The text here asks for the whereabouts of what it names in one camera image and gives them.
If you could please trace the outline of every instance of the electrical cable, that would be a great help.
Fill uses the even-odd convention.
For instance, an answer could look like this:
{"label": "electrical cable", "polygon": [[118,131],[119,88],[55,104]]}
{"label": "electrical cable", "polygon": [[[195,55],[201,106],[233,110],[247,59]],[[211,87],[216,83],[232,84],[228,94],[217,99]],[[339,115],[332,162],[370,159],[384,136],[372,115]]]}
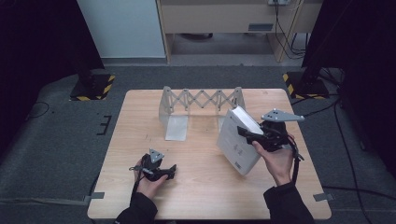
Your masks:
{"label": "electrical cable", "polygon": [[343,83],[343,82],[344,82],[344,78],[345,78],[346,72],[345,72],[344,69],[342,69],[342,68],[338,68],[338,70],[340,70],[340,72],[341,72],[340,83]]}
{"label": "electrical cable", "polygon": [[324,71],[329,77],[325,77],[322,75],[319,75],[320,77],[323,78],[328,78],[330,82],[332,82],[335,86],[340,86],[341,81],[338,81],[333,75],[332,72],[330,71],[329,68],[321,68],[322,71]]}
{"label": "electrical cable", "polygon": [[295,184],[297,182],[298,171],[300,168],[300,161],[304,160],[304,158],[299,154],[297,143],[294,141],[293,137],[290,134],[288,136],[288,144],[291,146],[293,150],[294,165],[293,165],[293,174],[291,180]]}
{"label": "electrical cable", "polygon": [[325,79],[326,81],[331,82],[331,83],[334,84],[335,86],[338,86],[338,85],[339,85],[339,84],[338,84],[338,81],[336,81],[336,80],[334,80],[334,79],[332,79],[332,78],[330,78],[330,77],[325,77],[325,76],[323,76],[322,74],[319,74],[318,77],[321,77],[321,78]]}
{"label": "electrical cable", "polygon": [[308,48],[308,42],[309,42],[309,33],[305,34],[305,51]]}
{"label": "electrical cable", "polygon": [[337,108],[337,103],[338,103],[338,100],[336,101],[336,104],[333,105],[333,112],[334,112],[334,116],[335,116],[335,121],[337,123],[338,131],[341,134],[341,138],[343,140],[344,147],[346,149],[346,154],[347,154],[347,158],[349,160],[349,165],[350,165],[350,169],[351,169],[351,172],[352,172],[353,182],[354,182],[354,185],[355,185],[355,188],[356,188],[356,193],[357,193],[357,196],[358,196],[359,205],[361,206],[361,211],[363,212],[363,215],[366,218],[367,222],[369,224],[372,224],[372,221],[367,216],[366,210],[364,209],[364,205],[363,205],[363,202],[361,200],[361,190],[359,189],[358,179],[357,179],[356,173],[355,173],[355,168],[353,166],[353,162],[352,162],[352,159],[351,159],[351,156],[350,156],[350,153],[349,153],[349,149],[347,147],[347,142],[346,142],[346,139],[344,137],[343,131],[341,129],[340,121],[338,120],[338,116],[337,116],[337,109],[336,109]]}
{"label": "electrical cable", "polygon": [[301,100],[299,100],[299,101],[296,101],[296,102],[292,103],[291,105],[297,105],[298,103],[300,103],[300,102],[302,102],[302,101],[305,101],[305,100],[307,100],[307,99],[310,99],[310,98],[301,99]]}
{"label": "electrical cable", "polygon": [[310,113],[308,113],[308,114],[305,114],[305,115],[303,115],[303,116],[306,118],[306,117],[312,116],[312,115],[314,115],[314,114],[317,114],[317,113],[319,113],[319,112],[325,111],[325,110],[327,110],[327,109],[329,109],[329,108],[332,108],[332,106],[337,105],[337,103],[338,103],[340,100],[341,100],[341,97],[338,97],[338,99],[337,99],[336,101],[332,102],[330,105],[328,105],[328,106],[326,106],[326,107],[324,107],[324,108],[322,108],[322,109],[320,109],[320,110],[313,111],[313,112],[310,112]]}
{"label": "electrical cable", "polygon": [[290,10],[290,11],[297,10],[297,9],[300,7],[300,5],[302,5],[302,4],[303,4],[303,1],[300,1],[297,7],[291,8],[291,9],[289,9],[289,10]]}
{"label": "electrical cable", "polygon": [[[304,52],[295,52],[295,51],[292,49],[292,47],[291,47],[291,45],[290,45],[290,43],[289,43],[289,40],[288,40],[288,38],[286,37],[286,34],[285,34],[285,32],[283,31],[282,26],[280,25],[279,17],[278,17],[278,14],[279,14],[279,3],[278,3],[277,1],[275,1],[275,10],[276,10],[275,37],[276,37],[277,42],[278,42],[279,45],[282,47],[283,51],[285,52],[285,54],[286,54],[286,56],[287,56],[288,58],[290,58],[290,59],[292,59],[292,60],[302,59],[302,58],[304,57]],[[279,28],[280,28],[280,30],[281,30],[283,36],[285,36],[286,44],[287,44],[288,47],[290,48],[291,52],[292,52],[293,54],[295,54],[295,55],[299,55],[300,57],[293,58],[293,57],[290,57],[290,56],[289,56],[289,54],[288,54],[287,51],[286,51],[285,46],[280,42],[279,37],[277,36],[277,26],[279,26]]]}
{"label": "electrical cable", "polygon": [[299,50],[299,51],[305,53],[306,46],[307,46],[306,40],[305,40],[305,49],[295,49],[295,48],[294,48],[294,42],[295,42],[295,40],[296,40],[296,37],[297,37],[297,34],[294,34],[293,39],[291,40],[291,49],[293,49],[293,50]]}
{"label": "electrical cable", "polygon": [[41,114],[39,114],[39,115],[35,115],[35,116],[31,116],[30,113],[29,113],[29,114],[27,115],[27,117],[26,117],[25,120],[28,120],[28,119],[37,119],[37,118],[40,118],[41,116],[47,114],[47,112],[49,112],[49,110],[50,110],[50,105],[49,105],[49,104],[47,104],[47,103],[45,103],[45,102],[38,101],[38,102],[35,102],[34,105],[39,105],[39,104],[46,105],[46,106],[47,106],[46,111],[44,111],[43,113],[41,113]]}
{"label": "electrical cable", "polygon": [[139,187],[140,181],[145,178],[145,176],[143,175],[142,177],[140,177],[142,175],[143,172],[143,168],[145,167],[145,160],[142,159],[140,166],[142,167],[142,169],[139,169],[139,173],[137,175],[137,179],[134,182],[134,188],[132,189],[132,195],[131,195],[131,201],[132,198],[136,195],[137,192],[137,188]]}

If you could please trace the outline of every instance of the wooden table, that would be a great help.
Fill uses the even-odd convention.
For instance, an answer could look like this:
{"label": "wooden table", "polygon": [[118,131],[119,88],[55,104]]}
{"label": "wooden table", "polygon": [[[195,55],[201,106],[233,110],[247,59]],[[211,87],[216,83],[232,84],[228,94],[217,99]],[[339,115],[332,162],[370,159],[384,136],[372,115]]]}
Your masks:
{"label": "wooden table", "polygon": [[[283,90],[242,92],[247,112],[257,121],[273,108],[293,113]],[[262,194],[275,182],[264,161],[259,160],[249,174],[241,176],[216,146],[217,117],[206,108],[196,108],[191,113],[186,141],[165,141],[158,115],[162,93],[162,90],[127,92],[94,191],[105,195],[103,199],[92,199],[88,216],[115,218],[129,206],[134,185],[134,173],[129,168],[152,147],[165,155],[162,169],[177,164],[175,179],[166,181],[154,199],[159,210],[156,219],[269,219]],[[328,202],[316,202],[313,197],[323,190],[300,128],[292,121],[287,122],[287,129],[295,136],[305,158],[300,162],[297,188],[313,217],[327,219],[331,216]]]}

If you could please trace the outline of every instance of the power strip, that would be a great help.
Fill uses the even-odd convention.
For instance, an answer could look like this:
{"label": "power strip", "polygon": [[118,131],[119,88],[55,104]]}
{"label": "power strip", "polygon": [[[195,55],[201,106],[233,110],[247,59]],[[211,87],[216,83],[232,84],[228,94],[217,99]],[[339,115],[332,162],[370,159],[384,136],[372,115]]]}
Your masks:
{"label": "power strip", "polygon": [[279,6],[286,6],[290,4],[290,0],[268,0],[269,6],[279,5]]}

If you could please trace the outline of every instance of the black sleeve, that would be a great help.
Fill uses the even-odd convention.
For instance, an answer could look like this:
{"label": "black sleeve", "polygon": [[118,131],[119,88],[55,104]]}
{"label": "black sleeve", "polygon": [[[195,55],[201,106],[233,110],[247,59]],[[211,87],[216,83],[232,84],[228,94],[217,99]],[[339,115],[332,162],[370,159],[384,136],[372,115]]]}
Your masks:
{"label": "black sleeve", "polygon": [[130,207],[123,210],[114,224],[152,224],[157,215],[157,206],[142,193],[136,193]]}
{"label": "black sleeve", "polygon": [[314,218],[306,208],[294,183],[290,182],[264,192],[271,223],[310,224]]}

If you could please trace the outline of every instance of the wall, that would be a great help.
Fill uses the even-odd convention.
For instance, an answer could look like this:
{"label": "wall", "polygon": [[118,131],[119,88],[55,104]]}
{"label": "wall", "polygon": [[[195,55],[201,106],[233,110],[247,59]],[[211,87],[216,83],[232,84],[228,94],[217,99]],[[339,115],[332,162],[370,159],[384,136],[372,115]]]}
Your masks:
{"label": "wall", "polygon": [[155,0],[78,0],[102,58],[164,58]]}

